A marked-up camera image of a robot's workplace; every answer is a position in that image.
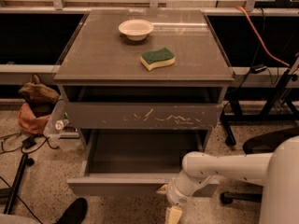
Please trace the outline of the white gripper with foam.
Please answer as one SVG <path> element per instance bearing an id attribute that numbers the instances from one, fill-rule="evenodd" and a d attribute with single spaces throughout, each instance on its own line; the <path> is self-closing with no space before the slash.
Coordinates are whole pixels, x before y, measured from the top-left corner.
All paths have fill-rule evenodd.
<path id="1" fill-rule="evenodd" d="M 179 206 L 167 207 L 165 211 L 164 224 L 178 224 L 182 216 L 182 209 Z"/>

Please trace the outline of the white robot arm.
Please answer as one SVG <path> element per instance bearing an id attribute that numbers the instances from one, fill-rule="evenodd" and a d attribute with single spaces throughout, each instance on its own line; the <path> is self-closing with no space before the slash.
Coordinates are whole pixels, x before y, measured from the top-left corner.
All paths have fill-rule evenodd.
<path id="1" fill-rule="evenodd" d="M 272 153 L 214 157 L 191 152 L 182 170 L 166 185 L 165 224 L 178 224 L 182 207 L 215 175 L 263 187 L 259 224 L 299 222 L 299 137 L 284 141 Z"/>

